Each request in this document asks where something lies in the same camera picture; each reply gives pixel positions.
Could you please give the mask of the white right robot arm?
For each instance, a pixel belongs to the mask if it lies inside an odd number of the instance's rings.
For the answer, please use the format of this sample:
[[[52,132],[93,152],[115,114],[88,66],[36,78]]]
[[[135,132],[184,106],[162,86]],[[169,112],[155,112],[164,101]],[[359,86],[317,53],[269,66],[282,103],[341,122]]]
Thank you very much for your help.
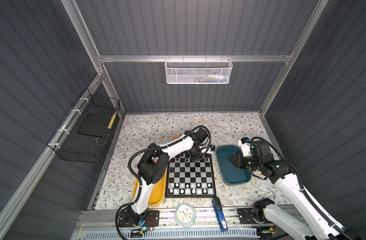
[[[306,221],[299,222],[283,211],[269,198],[253,203],[251,216],[257,223],[269,221],[296,240],[359,240],[359,234],[345,228],[312,196],[302,183],[297,169],[282,155],[275,160],[271,151],[276,148],[260,137],[242,138],[238,141],[242,153],[230,159],[238,169],[261,172],[293,203]]]

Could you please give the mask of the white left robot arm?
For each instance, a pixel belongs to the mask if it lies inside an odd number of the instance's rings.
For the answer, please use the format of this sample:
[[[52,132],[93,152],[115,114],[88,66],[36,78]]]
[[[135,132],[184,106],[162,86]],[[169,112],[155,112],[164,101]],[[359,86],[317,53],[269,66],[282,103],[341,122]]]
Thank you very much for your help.
[[[154,185],[158,183],[167,169],[169,160],[188,151],[193,162],[198,162],[209,153],[211,134],[205,126],[197,126],[185,131],[176,140],[164,144],[150,144],[146,149],[130,157],[128,169],[138,180],[136,198],[127,204],[128,212],[134,217],[143,217],[148,210],[148,201]]]

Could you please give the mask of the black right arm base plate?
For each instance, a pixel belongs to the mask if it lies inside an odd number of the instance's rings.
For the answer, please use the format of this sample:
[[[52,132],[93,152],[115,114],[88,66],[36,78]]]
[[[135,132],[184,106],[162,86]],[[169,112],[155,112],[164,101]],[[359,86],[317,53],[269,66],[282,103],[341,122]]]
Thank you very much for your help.
[[[268,220],[256,220],[252,208],[238,208],[237,213],[240,224],[272,224]]]

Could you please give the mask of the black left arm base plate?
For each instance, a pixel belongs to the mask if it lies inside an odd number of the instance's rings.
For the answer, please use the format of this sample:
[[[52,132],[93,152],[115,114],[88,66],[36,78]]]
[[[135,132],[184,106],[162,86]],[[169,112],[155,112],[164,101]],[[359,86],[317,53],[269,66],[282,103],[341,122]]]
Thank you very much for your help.
[[[160,211],[147,210],[138,215],[132,210],[124,210],[119,213],[118,226],[129,227],[157,227],[159,225]]]

